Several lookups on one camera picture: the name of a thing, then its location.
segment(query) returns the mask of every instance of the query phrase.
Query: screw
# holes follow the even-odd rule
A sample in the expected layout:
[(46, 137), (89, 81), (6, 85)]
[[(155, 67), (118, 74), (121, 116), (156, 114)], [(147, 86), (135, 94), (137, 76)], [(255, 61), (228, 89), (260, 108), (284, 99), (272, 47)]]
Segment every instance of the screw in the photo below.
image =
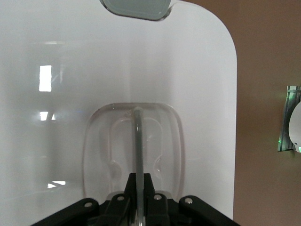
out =
[(154, 195), (154, 199), (155, 200), (160, 200), (160, 199), (162, 199), (162, 196), (159, 195), (159, 194), (156, 194), (156, 195)]
[(123, 197), (122, 195), (121, 195), (121, 196), (118, 196), (117, 200), (118, 200), (118, 201), (122, 201), (122, 200), (124, 200), (124, 197)]
[(186, 202), (187, 204), (192, 204), (192, 199), (191, 199), (191, 198), (186, 198), (186, 199), (185, 199), (185, 202)]
[(85, 203), (84, 207), (86, 207), (86, 208), (91, 207), (92, 204), (93, 204), (93, 203), (91, 203), (91, 202), (87, 202), (87, 203)]

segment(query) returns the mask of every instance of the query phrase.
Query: gray plastic tab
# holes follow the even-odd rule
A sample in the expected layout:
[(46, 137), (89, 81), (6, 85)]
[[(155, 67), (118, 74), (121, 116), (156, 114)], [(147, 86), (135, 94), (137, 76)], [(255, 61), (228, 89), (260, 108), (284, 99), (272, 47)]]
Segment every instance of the gray plastic tab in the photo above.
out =
[(162, 19), (171, 0), (102, 0), (105, 7), (114, 14), (146, 20)]

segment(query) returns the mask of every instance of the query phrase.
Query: brown wall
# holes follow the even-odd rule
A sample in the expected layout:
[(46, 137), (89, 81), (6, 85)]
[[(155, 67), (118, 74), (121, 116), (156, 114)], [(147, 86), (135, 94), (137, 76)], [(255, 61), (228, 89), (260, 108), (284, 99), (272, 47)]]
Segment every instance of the brown wall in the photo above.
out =
[(301, 85), (300, 0), (189, 0), (217, 15), (238, 57), (234, 220), (301, 225), (301, 154), (277, 152), (287, 85)]

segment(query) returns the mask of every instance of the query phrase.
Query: brown surface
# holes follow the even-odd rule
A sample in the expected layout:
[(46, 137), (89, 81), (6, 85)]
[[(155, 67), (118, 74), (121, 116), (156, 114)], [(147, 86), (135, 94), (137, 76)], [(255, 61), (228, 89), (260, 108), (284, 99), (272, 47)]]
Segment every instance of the brown surface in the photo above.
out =
[(277, 152), (287, 85), (301, 85), (300, 0), (190, 0), (229, 29), (238, 57), (234, 220), (301, 225), (301, 154)]

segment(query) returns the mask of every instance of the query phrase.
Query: white round object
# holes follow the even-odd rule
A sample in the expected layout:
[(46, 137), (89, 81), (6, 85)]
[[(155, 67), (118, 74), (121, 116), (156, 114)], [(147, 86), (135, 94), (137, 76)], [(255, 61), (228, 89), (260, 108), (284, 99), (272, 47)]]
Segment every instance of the white round object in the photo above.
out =
[(301, 153), (301, 102), (297, 104), (292, 113), (288, 132), (296, 147), (296, 152)]

